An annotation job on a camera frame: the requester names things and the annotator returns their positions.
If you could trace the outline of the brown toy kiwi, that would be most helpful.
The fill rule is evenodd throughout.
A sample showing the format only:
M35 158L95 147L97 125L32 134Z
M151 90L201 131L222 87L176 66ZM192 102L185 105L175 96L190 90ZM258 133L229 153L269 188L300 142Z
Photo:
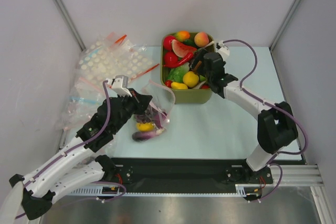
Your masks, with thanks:
M194 73L197 73L197 71L198 71L198 69L199 69L199 67L202 65L202 62L201 61L199 61L193 68L192 68L192 71L194 72Z

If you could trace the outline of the dark purple toy grapes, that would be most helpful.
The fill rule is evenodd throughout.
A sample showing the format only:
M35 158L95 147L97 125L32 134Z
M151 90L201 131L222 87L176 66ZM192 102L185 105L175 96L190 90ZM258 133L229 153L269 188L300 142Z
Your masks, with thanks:
M151 123L154 122L157 115L157 110L147 108L143 114L135 114L133 117L137 123Z

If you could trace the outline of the yellow toy lemon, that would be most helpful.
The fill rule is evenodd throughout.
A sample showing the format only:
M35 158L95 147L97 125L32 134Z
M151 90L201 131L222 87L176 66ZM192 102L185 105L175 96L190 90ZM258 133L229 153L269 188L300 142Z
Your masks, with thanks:
M155 126L153 123L148 122L148 123L137 123L136 128L140 132L149 132L153 131L155 129Z

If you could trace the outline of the purple toy eggplant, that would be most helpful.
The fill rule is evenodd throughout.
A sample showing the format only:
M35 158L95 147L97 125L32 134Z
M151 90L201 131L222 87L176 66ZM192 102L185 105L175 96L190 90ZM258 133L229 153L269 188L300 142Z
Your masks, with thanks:
M138 131L132 134L132 139L136 142L143 142L161 135L164 131L165 129L158 129L145 132Z

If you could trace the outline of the clear zip top bag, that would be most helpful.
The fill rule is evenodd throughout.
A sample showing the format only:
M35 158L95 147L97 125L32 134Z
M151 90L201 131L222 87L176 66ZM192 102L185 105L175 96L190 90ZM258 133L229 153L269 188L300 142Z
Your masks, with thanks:
M149 81L148 84L146 84L143 88L142 88L142 93L146 94L146 95L151 95L152 96L152 100L149 103L148 108L153 108L155 110L161 110L161 111L165 111L167 113L167 119L166 122L164 123L159 123L156 124L155 122L152 122L155 126L154 130L158 130L158 129L165 129L165 131L168 128L168 125L170 123L170 114L172 111L172 108L175 104L175 95L172 91L169 90L169 88L164 87L161 84L157 84L153 81Z

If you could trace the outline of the pink toy onion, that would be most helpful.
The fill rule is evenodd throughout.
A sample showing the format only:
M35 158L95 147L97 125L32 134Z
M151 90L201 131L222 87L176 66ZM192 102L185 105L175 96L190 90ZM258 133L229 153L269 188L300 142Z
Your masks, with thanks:
M167 113L165 111L161 111L161 110L154 110L154 119L153 121L156 123L156 124L159 124L159 123L164 123L166 122L166 119L167 119Z

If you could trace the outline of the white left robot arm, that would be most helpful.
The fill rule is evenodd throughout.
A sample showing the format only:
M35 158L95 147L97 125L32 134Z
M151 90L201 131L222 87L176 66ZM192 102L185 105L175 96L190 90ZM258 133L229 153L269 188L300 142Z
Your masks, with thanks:
M88 183L112 181L117 168L107 155L97 156L76 172L71 169L112 141L133 115L143 115L151 100L151 95L139 94L134 89L130 96L105 99L91 120L59 153L30 174L12 176L11 186L24 184L21 206L26 217L29 220L41 217L60 198Z

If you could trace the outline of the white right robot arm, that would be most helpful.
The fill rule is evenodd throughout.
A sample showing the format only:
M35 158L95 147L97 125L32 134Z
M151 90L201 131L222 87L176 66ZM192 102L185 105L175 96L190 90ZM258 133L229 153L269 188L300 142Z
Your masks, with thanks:
M225 72L225 63L220 52L202 49L195 54L190 68L206 78L212 92L234 102L256 119L258 145L242 169L243 179L254 183L274 156L297 139L298 130L287 102L272 103L257 97L238 78Z

